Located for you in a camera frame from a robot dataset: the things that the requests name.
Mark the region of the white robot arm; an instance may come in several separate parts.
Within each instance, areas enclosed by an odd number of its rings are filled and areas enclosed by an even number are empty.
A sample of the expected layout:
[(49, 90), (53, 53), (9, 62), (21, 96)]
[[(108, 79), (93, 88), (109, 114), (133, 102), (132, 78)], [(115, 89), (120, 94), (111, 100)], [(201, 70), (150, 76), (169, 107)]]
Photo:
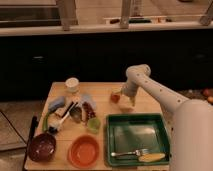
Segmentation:
[(213, 171), (213, 106), (165, 87), (150, 74), (147, 64), (128, 67), (121, 92), (135, 98), (141, 87), (172, 115), (169, 171)]

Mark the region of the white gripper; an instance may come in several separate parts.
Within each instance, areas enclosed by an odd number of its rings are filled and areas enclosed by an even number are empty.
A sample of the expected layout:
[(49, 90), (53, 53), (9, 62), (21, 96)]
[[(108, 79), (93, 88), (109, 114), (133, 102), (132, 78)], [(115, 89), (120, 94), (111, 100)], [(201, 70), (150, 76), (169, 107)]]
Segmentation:
[(130, 98), (131, 105), (134, 107), (136, 104), (136, 94), (138, 91), (138, 86), (132, 82), (126, 82), (121, 90), (113, 91), (114, 94), (124, 94)]

